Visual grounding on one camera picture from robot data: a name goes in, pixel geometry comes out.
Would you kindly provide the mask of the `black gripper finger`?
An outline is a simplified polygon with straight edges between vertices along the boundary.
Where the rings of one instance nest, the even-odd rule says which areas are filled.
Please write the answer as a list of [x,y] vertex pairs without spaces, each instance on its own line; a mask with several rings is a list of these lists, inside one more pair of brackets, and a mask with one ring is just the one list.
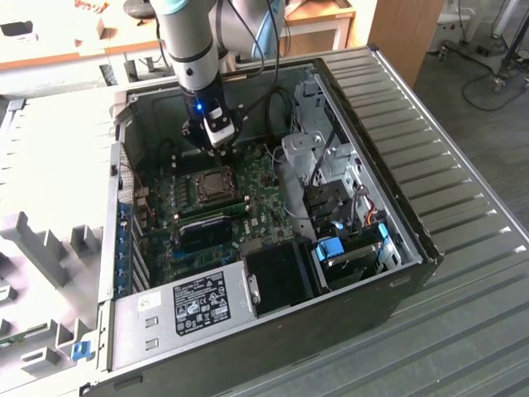
[[198,153],[185,151],[182,160],[190,160],[196,165],[220,165],[221,157],[209,141],[207,132],[202,122],[187,120],[182,127],[182,137],[190,143]]
[[239,109],[230,111],[230,124],[222,130],[223,143],[220,149],[220,162],[225,163],[231,154],[232,145],[241,133],[242,116]]

